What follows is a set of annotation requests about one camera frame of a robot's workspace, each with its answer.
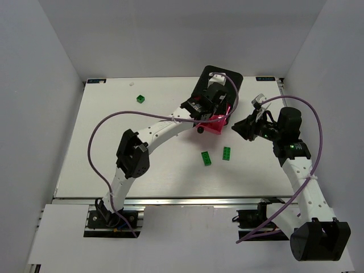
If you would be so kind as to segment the pink drawer with black knob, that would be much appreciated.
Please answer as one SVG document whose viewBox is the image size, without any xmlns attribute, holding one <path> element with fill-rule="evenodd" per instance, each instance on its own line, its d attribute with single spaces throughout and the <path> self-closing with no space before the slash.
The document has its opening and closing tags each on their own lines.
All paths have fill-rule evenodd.
<svg viewBox="0 0 364 273">
<path fill-rule="evenodd" d="M 229 117 L 223 118 L 223 116 L 228 115 L 232 109 L 232 106 L 230 104 L 224 104 L 221 105 L 215 112 L 214 115 L 212 115 L 209 120 L 212 121 L 214 119 L 218 119 L 217 122 L 212 123 L 199 123 L 197 127 L 197 132 L 199 134 L 206 132 L 221 135 L 222 129 L 225 125 L 228 124 Z"/>
</svg>

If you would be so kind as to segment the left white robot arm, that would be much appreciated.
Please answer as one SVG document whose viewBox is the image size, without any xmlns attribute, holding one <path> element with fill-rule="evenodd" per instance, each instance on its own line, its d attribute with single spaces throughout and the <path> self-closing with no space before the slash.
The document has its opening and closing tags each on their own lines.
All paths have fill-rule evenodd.
<svg viewBox="0 0 364 273">
<path fill-rule="evenodd" d="M 212 83 L 192 93 L 169 116 L 157 115 L 158 122 L 143 130 L 126 130 L 116 152 L 116 169 L 112 181 L 107 181 L 108 193 L 95 200 L 97 215 L 103 224 L 116 228 L 131 226 L 124 214 L 125 198 L 135 179 L 143 176 L 150 167 L 150 155 L 164 142 L 189 130 L 199 123 L 219 123 L 235 107 L 238 90 L 229 84 Z"/>
</svg>

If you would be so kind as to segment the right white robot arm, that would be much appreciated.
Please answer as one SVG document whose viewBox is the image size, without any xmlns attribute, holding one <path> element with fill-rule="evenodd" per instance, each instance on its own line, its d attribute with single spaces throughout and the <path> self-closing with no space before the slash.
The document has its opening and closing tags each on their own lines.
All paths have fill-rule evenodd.
<svg viewBox="0 0 364 273">
<path fill-rule="evenodd" d="M 278 120 L 268 120 L 269 111 L 254 110 L 232 129 L 243 139 L 262 137 L 273 144 L 274 155 L 287 175 L 298 203 L 300 215 L 285 209 L 272 222 L 289 238 L 298 261 L 338 261 L 351 235 L 347 222 L 341 222 L 326 203 L 311 172 L 311 153 L 299 138 L 301 112 L 293 107 L 280 110 Z"/>
</svg>

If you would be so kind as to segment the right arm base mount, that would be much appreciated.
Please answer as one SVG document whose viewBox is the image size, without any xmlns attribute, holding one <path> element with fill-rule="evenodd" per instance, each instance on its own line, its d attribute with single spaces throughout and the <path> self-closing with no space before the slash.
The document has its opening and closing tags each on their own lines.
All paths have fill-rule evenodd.
<svg viewBox="0 0 364 273">
<path fill-rule="evenodd" d="M 237 210 L 237 215 L 231 221 L 238 224 L 240 231 L 239 239 L 247 235 L 250 231 L 258 227 L 267 219 L 267 205 L 271 204 L 285 204 L 285 202 L 278 197 L 263 198 L 256 205 L 254 209 L 241 209 Z M 288 237 L 279 230 L 279 228 L 270 222 L 264 228 L 260 229 L 256 234 L 275 232 L 275 234 L 250 238 L 249 241 L 288 241 Z"/>
</svg>

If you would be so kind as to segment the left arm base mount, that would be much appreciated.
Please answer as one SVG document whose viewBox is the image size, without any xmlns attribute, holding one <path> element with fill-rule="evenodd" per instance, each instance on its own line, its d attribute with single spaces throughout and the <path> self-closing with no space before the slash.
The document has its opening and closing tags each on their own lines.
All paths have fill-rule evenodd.
<svg viewBox="0 0 364 273">
<path fill-rule="evenodd" d="M 85 238 L 138 238 L 142 229 L 143 219 L 137 210 L 120 211 L 128 220 L 136 237 L 127 223 L 117 215 L 112 215 L 111 222 L 107 224 L 101 214 L 95 209 L 90 210 L 86 219 Z"/>
</svg>

